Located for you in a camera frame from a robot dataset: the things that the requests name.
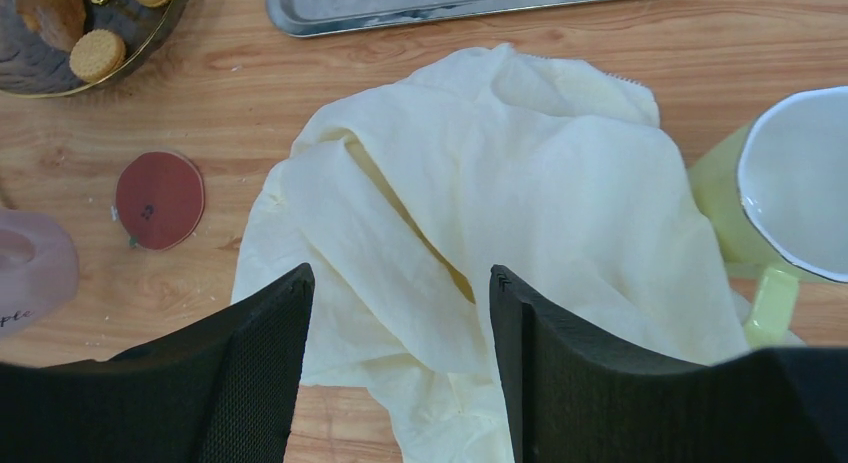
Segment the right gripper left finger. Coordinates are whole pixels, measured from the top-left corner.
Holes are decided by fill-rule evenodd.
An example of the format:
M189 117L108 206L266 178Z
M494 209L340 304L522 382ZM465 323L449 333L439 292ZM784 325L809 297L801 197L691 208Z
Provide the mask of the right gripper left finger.
M315 279L252 296L109 360L1 367L5 462L280 462Z

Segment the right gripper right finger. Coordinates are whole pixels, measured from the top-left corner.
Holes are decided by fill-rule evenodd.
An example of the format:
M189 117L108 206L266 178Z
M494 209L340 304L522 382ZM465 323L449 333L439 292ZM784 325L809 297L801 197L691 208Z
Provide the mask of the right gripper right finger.
M847 352L767 347L714 366L621 339L491 270L518 462L843 462Z

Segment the pink mug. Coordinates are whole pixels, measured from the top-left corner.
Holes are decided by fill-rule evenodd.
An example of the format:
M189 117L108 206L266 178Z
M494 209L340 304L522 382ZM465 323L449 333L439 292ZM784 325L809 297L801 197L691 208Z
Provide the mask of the pink mug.
M51 217L1 210L1 335L14 334L73 300L79 260L70 235Z

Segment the green mug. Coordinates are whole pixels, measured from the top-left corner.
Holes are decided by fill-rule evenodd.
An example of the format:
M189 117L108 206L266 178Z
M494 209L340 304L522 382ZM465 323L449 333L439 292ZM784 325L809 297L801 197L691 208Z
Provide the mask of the green mug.
M743 331L783 343L803 282L847 281L847 89L792 94L688 170L727 273L758 286Z

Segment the orange macaron top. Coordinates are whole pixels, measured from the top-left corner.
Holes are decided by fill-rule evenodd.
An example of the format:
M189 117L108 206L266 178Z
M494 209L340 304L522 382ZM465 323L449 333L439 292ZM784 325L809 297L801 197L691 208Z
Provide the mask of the orange macaron top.
M84 34L73 46L71 72L88 83L96 83L118 69L126 57L124 40L116 33L96 29Z

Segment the metal baking tray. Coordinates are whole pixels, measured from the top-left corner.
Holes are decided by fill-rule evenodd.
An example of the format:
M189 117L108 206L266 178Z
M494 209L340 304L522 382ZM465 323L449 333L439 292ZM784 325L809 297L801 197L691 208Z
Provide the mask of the metal baking tray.
M316 37L614 0L266 0L271 22L293 37Z

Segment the three-tier glass cake stand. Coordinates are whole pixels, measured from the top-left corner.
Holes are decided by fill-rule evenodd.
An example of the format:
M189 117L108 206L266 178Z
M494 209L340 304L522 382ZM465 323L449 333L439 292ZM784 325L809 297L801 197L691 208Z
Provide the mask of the three-tier glass cake stand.
M115 83L170 36L188 0L1 0L1 91L64 97Z

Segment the brown croissant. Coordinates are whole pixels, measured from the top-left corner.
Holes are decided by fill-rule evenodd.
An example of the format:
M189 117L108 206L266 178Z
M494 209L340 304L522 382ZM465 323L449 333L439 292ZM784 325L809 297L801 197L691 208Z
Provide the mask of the brown croissant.
M26 27L52 48L70 53L85 33L83 0L14 0L14 5Z

